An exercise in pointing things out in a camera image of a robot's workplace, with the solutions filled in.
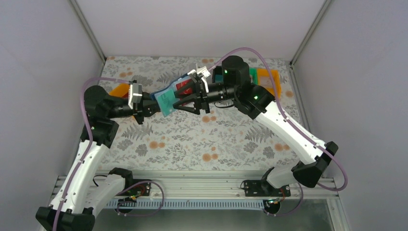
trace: metal frame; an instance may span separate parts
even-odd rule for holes
[[[334,231],[350,231],[341,200],[327,199]]]
[[[84,14],[81,11],[76,0],[68,0],[72,9],[74,10],[75,14],[78,16],[79,21],[81,22],[82,26],[84,27],[85,32],[88,34],[88,37],[95,48],[95,51],[98,53],[99,58],[102,60],[103,64],[106,62],[106,56],[103,54],[102,48],[99,45],[95,35],[93,34]]]
[[[100,171],[97,174],[108,174],[108,171]],[[259,180],[263,176],[263,171],[134,171],[133,177],[136,179],[151,179],[160,184],[166,192],[166,199],[272,199],[271,197],[246,197],[241,183],[244,180]],[[52,196],[60,190],[66,177],[59,177]],[[95,178],[95,181],[102,183],[103,177]],[[335,187],[334,180],[330,178],[322,179],[320,182]],[[297,184],[291,184],[292,196],[287,200],[298,200],[300,189]],[[96,188],[93,183],[89,186],[89,192]],[[316,188],[303,188],[305,199],[338,199],[337,192],[325,190],[319,186]],[[150,196],[141,197],[149,199],[161,199],[160,190],[152,185]]]
[[[319,10],[319,13],[316,15],[315,20],[313,21],[312,25],[310,26],[309,30],[307,31],[305,37],[302,40],[302,43],[300,44],[299,48],[297,49],[296,53],[294,54],[291,64],[295,64],[296,61],[299,59],[300,54],[302,53],[303,49],[305,48],[306,44],[309,42],[310,37],[313,35],[315,32],[317,26],[319,25],[320,21],[322,20],[323,16],[327,12],[330,4],[333,2],[333,0],[325,0],[323,5],[321,6],[321,9]]]
[[[302,97],[300,97],[299,85],[297,84],[296,76],[293,71],[293,65],[290,62],[286,62],[286,68],[288,69],[289,77],[291,78],[293,94],[295,96],[295,101],[299,110],[302,126],[311,132],[309,121],[306,116],[305,106],[303,104]]]

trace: red object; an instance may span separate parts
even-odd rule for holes
[[[177,90],[180,89],[181,87],[183,87],[184,85],[186,85],[186,84],[187,84],[188,82],[190,82],[190,81],[191,81],[191,79],[187,79],[187,80],[185,80],[185,81],[183,81],[183,82],[181,82],[181,83],[176,84]],[[189,89],[183,91],[181,94],[183,94],[183,95],[192,94],[192,89],[189,88]]]

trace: black bracket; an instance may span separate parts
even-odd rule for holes
[[[92,210],[84,209],[82,214],[71,214],[67,210],[61,211],[58,217],[57,231],[91,231],[95,224],[95,216]],[[51,231],[57,210],[51,207],[40,207],[36,213],[36,219],[45,230]]]
[[[328,142],[325,146],[326,150],[332,155],[335,155],[337,150],[339,150],[339,146],[333,141]],[[292,168],[293,177],[308,188],[314,188],[316,186],[332,159],[323,153],[320,157],[316,157],[315,160],[316,162],[308,165],[299,161],[299,163]]]
[[[110,119],[101,118],[89,118],[89,125],[92,130],[93,141],[96,145],[104,144],[106,147],[111,148],[114,141],[116,132],[119,128],[119,124]],[[89,140],[87,128],[84,126],[81,134],[81,141]]]
[[[141,181],[146,181],[146,180],[148,180],[148,179],[133,179],[132,185],[136,184],[138,182],[141,182]],[[141,193],[142,187],[136,186],[136,187],[128,190],[127,192],[124,192],[123,194],[120,194],[120,196],[134,196],[134,195],[149,196],[150,195],[150,188],[151,188],[152,184],[143,183],[143,184],[140,184],[140,185],[145,188],[143,194]]]
[[[275,189],[270,184],[263,184],[262,180],[244,180],[242,182],[245,196],[250,197],[288,197],[291,196],[289,185],[284,185],[279,189]]]
[[[210,113],[210,106],[208,102],[207,92],[205,91],[204,83],[201,81],[202,74],[190,74],[192,81],[182,86],[174,92],[174,96],[180,100],[173,104],[173,108],[183,110],[186,112],[200,114],[200,109],[204,109],[206,113]],[[192,94],[185,95],[184,91],[192,89]],[[193,107],[184,106],[184,104],[193,103]]]

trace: green object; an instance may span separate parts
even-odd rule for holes
[[[252,77],[252,82],[258,85],[258,75],[257,75],[256,68],[249,68],[249,74]]]
[[[172,89],[167,89],[164,92],[160,92],[156,94],[155,97],[164,117],[176,111],[173,104],[177,102],[178,99],[176,99],[174,96]]]
[[[222,75],[216,75],[214,80],[216,83],[222,83],[224,78],[222,77]]]

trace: cable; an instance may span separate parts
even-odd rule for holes
[[[144,192],[146,191],[146,187],[142,184],[136,186],[135,188],[141,188],[140,190],[140,196],[143,196]]]
[[[80,161],[78,161],[78,163],[76,164],[76,166],[72,170],[71,176],[68,178],[68,180],[66,182],[66,185],[65,185],[65,188],[64,188],[64,191],[63,191],[63,195],[62,195],[61,200],[60,200],[60,204],[58,205],[57,212],[55,213],[54,223],[52,225],[52,231],[57,231],[58,218],[60,216],[61,209],[62,209],[62,207],[64,205],[65,197],[68,194],[69,186],[71,186],[72,180],[74,179],[74,176],[75,176],[76,172],[78,171],[79,167],[81,166],[83,160],[87,157],[87,154],[88,154],[88,152],[89,152],[89,150],[90,150],[90,148],[92,146],[92,143],[93,143],[92,130],[90,128],[90,124],[89,124],[89,121],[88,121],[87,112],[85,111],[84,94],[85,94],[85,90],[88,88],[88,85],[90,83],[92,83],[94,81],[98,81],[98,80],[106,80],[106,81],[113,81],[113,82],[118,82],[118,83],[129,84],[129,81],[126,81],[126,80],[115,79],[115,78],[105,78],[105,77],[95,77],[95,78],[88,79],[84,83],[84,85],[82,86],[81,94],[79,96],[79,101],[80,101],[80,106],[81,106],[82,117],[84,118],[85,127],[87,129],[88,136],[89,136],[89,144],[88,144],[87,148],[85,149],[84,153],[82,154]]]
[[[95,175],[93,178],[92,178],[92,181],[93,181],[93,183],[96,185],[96,187],[99,187],[99,185],[96,183],[96,181],[95,181],[95,177],[108,177],[107,175]]]
[[[256,55],[259,57],[259,59],[262,61],[262,63],[264,64],[265,68],[266,68],[267,71],[268,71],[269,78],[270,78],[270,80],[271,80],[271,82],[272,82],[272,86],[273,86],[273,92],[275,93],[275,95],[278,95],[278,91],[276,90],[276,84],[275,84],[275,81],[273,80],[273,76],[272,76],[272,74],[271,74],[271,71],[270,71],[270,68],[269,68],[268,64],[266,63],[265,59],[261,56],[261,54],[258,53],[257,51],[255,51],[255,50],[252,49],[252,48],[241,47],[241,48],[237,48],[237,49],[234,49],[234,50],[228,52],[226,55],[224,55],[224,57],[222,57],[220,60],[218,60],[218,61],[214,64],[214,66],[210,67],[210,69],[208,69],[208,71],[213,70],[213,69],[214,69],[217,65],[219,65],[224,59],[226,59],[228,56],[230,56],[230,55],[232,55],[232,54],[234,54],[234,53],[236,53],[236,52],[238,52],[238,51],[251,51],[252,53],[256,54]],[[280,111],[282,117],[283,117],[284,119],[286,119],[286,121],[293,127],[293,129],[295,129],[301,136],[303,136],[306,140],[308,140],[313,146],[319,148],[319,149],[320,149],[321,151],[323,151],[328,157],[330,157],[330,159],[332,159],[333,162],[335,162],[336,165],[339,167],[339,169],[341,170],[341,172],[342,172],[342,174],[343,174],[343,176],[344,176],[344,184],[343,184],[340,188],[329,188],[329,187],[327,187],[327,186],[325,186],[325,185],[322,185],[322,184],[320,184],[320,183],[317,183],[317,185],[319,185],[320,187],[322,187],[322,188],[324,188],[324,189],[327,189],[327,190],[329,190],[329,191],[334,191],[334,192],[338,192],[338,191],[341,191],[341,190],[345,189],[345,188],[347,187],[347,184],[348,184],[348,176],[347,176],[347,173],[345,172],[345,169],[344,169],[343,165],[341,165],[341,164],[338,162],[338,160],[337,160],[331,153],[329,153],[325,148],[321,147],[321,146],[318,145],[316,142],[314,142],[314,141],[313,141],[311,138],[309,138],[305,133],[303,133],[302,130],[299,129],[291,120],[288,119],[286,113],[284,112],[284,110],[283,110],[283,108],[282,108],[282,106],[281,106],[281,103],[280,103],[280,100],[279,100],[278,97],[276,97],[276,104],[277,104],[277,106],[278,106],[278,109],[279,109],[279,111]]]
[[[243,182],[241,182],[241,184],[240,184],[240,189],[245,190],[245,188],[242,187],[242,184],[243,184]]]
[[[221,106],[221,107],[219,107],[219,106],[216,105],[216,103],[217,103],[217,102],[214,103],[214,106],[215,106],[216,108],[221,108],[221,109],[223,109],[223,108],[230,108],[230,107],[233,107],[233,106],[234,106],[233,104],[230,104],[230,105],[227,105],[227,106]]]
[[[154,184],[154,185],[156,185],[156,186],[160,189],[160,191],[162,192],[162,202],[160,203],[160,206],[158,207],[158,209],[155,210],[155,211],[152,212],[152,213],[149,213],[149,214],[127,214],[127,213],[121,213],[121,212],[119,211],[119,207],[120,207],[122,204],[129,202],[129,201],[122,201],[122,202],[120,202],[120,203],[117,204],[116,212],[117,212],[118,215],[123,215],[123,216],[125,216],[125,217],[128,217],[128,216],[129,216],[129,217],[149,217],[149,216],[153,216],[154,214],[156,214],[157,212],[159,212],[160,209],[162,209],[162,207],[163,207],[163,205],[164,205],[164,202],[165,202],[165,192],[163,191],[162,187],[161,187],[158,183],[156,183],[156,182],[154,182],[154,181],[151,181],[151,180],[144,180],[144,181],[137,182],[136,184],[134,184],[134,185],[130,186],[129,188],[127,188],[127,189],[121,191],[120,193],[118,193],[117,196],[120,195],[120,194],[122,194],[122,193],[127,192],[128,190],[132,189],[133,187],[136,187],[136,186],[141,185],[141,184],[144,184],[144,183]]]
[[[287,213],[282,213],[282,214],[272,214],[272,216],[274,216],[274,217],[283,217],[283,216],[287,216],[287,215],[290,215],[290,214],[292,214],[292,213],[294,213],[294,212],[296,212],[299,208],[300,208],[300,206],[303,204],[303,196],[304,196],[304,194],[303,194],[303,188],[302,188],[302,185],[300,184],[300,183],[298,183],[298,185],[299,185],[299,188],[300,188],[300,200],[299,200],[299,203],[297,204],[297,206],[294,208],[294,209],[292,209],[291,211],[289,211],[289,212],[287,212]],[[264,212],[267,214],[267,216],[269,216],[270,215],[270,213],[269,212],[267,212],[266,210],[264,210]]]
[[[286,195],[285,195],[285,192],[283,191],[283,189],[282,189],[282,188],[279,188],[279,189],[280,189],[280,191],[282,192],[282,200],[281,200],[281,202],[282,202],[282,201],[284,201],[284,200],[285,200]]]

